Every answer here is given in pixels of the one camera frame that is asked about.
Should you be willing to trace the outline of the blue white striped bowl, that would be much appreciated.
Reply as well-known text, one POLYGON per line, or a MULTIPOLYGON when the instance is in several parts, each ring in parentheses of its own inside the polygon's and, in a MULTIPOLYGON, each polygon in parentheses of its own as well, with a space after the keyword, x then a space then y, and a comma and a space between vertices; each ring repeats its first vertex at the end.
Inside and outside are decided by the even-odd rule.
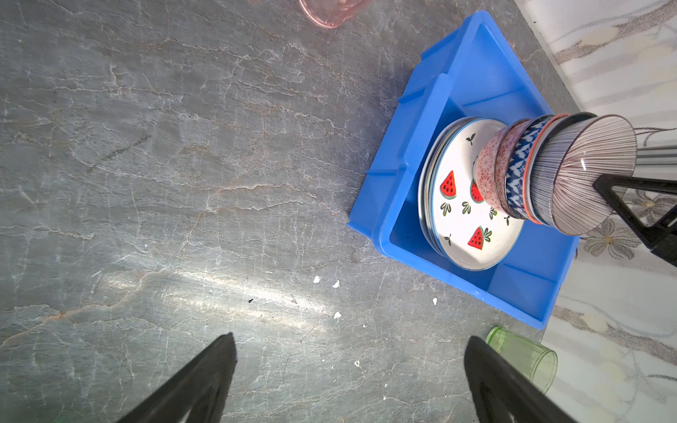
POLYGON ((532 199, 544 225, 572 236, 598 227, 612 208, 593 184, 603 174, 632 176, 637 147, 622 116, 581 112, 563 119, 536 162, 532 199))

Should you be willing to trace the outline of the pink glass cup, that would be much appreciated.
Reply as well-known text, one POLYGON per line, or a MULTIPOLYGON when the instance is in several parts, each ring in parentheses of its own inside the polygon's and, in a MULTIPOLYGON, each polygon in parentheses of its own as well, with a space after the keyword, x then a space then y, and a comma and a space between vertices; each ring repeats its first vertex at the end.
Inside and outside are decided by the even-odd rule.
POLYGON ((335 29, 355 18, 372 0, 300 0, 299 4, 311 22, 326 29, 335 29))

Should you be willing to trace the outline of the red rimmed bowl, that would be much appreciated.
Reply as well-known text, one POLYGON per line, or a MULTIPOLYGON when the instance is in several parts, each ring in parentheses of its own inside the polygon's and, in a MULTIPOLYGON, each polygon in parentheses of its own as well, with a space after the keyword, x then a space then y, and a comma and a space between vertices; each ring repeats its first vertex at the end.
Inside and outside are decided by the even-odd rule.
POLYGON ((528 220, 537 225, 543 225, 543 220, 539 217, 536 207, 534 205, 534 200, 532 195, 534 194, 534 178, 535 178, 535 169, 536 162, 539 158, 539 154, 546 143, 546 139, 550 132, 552 132, 555 127, 566 117, 569 117, 569 114, 560 114, 552 116, 551 119, 543 126, 539 131, 538 137, 536 137, 532 151, 530 152, 529 158, 527 160, 526 170, 525 170, 525 182, 524 182, 524 198, 525 198, 525 212, 527 214, 528 220))

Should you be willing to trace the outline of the watermelon pattern plate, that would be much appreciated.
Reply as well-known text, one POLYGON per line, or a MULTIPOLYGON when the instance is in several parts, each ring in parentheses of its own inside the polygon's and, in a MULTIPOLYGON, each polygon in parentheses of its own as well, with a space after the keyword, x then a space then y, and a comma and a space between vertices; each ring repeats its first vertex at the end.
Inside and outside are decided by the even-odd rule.
POLYGON ((428 225, 433 240, 453 264, 483 271, 501 262, 520 236, 524 222, 491 207, 474 182, 481 148, 506 124, 474 118, 437 148, 428 171, 428 225))

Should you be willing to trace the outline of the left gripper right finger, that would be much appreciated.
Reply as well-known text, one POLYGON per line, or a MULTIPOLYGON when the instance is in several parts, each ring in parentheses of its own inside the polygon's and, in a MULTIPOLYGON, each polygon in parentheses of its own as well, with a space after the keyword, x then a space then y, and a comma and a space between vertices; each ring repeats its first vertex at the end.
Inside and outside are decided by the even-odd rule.
POLYGON ((464 366, 479 422, 575 423, 481 338, 469 338, 464 366))

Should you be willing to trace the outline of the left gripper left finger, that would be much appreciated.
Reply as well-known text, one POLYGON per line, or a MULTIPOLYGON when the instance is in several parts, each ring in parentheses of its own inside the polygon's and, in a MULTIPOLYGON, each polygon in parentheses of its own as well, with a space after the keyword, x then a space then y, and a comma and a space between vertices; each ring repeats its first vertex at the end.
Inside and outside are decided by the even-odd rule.
POLYGON ((219 422, 236 364, 234 335, 221 335, 120 421, 219 422))

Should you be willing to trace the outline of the blue zigzag pattern bowl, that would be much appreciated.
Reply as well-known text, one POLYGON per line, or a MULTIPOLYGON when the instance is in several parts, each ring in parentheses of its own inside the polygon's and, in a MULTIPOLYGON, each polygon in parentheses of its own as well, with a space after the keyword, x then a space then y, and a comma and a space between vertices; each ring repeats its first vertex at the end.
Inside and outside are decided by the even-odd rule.
POLYGON ((513 217, 528 219, 523 194, 526 164, 535 140, 553 117, 544 115, 532 120, 513 149, 505 176, 506 199, 513 217))

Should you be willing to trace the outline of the black white patterned bowl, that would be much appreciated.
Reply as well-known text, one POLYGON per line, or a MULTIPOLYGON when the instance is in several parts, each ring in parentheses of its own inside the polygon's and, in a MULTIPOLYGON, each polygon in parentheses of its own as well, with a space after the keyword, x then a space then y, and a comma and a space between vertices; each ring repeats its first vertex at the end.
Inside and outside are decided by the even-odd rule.
POLYGON ((506 194, 506 174, 508 171, 512 152, 520 140, 522 134, 532 122, 532 119, 522 119, 513 123, 506 134, 502 137, 498 153, 495 159, 495 188, 502 210, 512 216, 508 206, 506 194))
POLYGON ((472 171, 472 174, 474 175, 474 182, 476 183, 483 199, 491 207, 495 208, 501 213, 507 213, 507 210, 501 205, 497 194, 495 183, 496 157, 500 144, 506 134, 520 123, 523 123, 523 120, 516 121, 516 123, 506 126, 496 132, 481 149, 481 152, 474 162, 474 170, 472 171))

